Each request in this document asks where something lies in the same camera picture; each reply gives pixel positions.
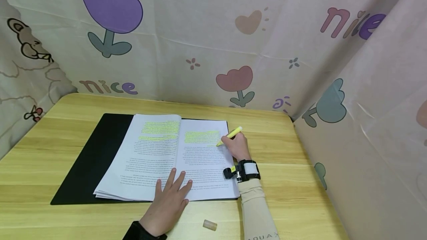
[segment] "fabric backdrop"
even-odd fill
[[[79,92],[280,111],[349,237],[427,235],[427,0],[9,0]]]
[[[7,0],[0,0],[0,35],[1,159],[75,87]]]

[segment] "open document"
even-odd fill
[[[165,186],[171,169],[178,178],[185,171],[183,186],[193,180],[188,200],[238,198],[234,179],[222,171],[233,166],[224,145],[228,134],[224,120],[185,120],[178,115],[136,114],[104,177],[93,194],[116,200],[154,200],[158,179]]]

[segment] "cartoon bear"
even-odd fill
[[[21,53],[28,58],[38,60],[48,60],[53,62],[52,56],[42,47],[42,43],[33,36],[31,28],[22,21],[14,18],[7,20],[9,28],[17,34],[19,43],[21,43]]]

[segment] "beige arm sleeve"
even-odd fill
[[[242,196],[245,240],[280,239],[258,179],[238,184]]]

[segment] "yellow highlighter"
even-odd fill
[[[234,129],[231,133],[227,134],[227,137],[232,138],[232,137],[236,136],[236,134],[240,133],[242,130],[243,130],[243,128],[241,126],[239,126],[236,129]],[[216,146],[219,147],[222,144],[224,144],[224,143],[222,141],[219,141],[218,144],[216,144]]]

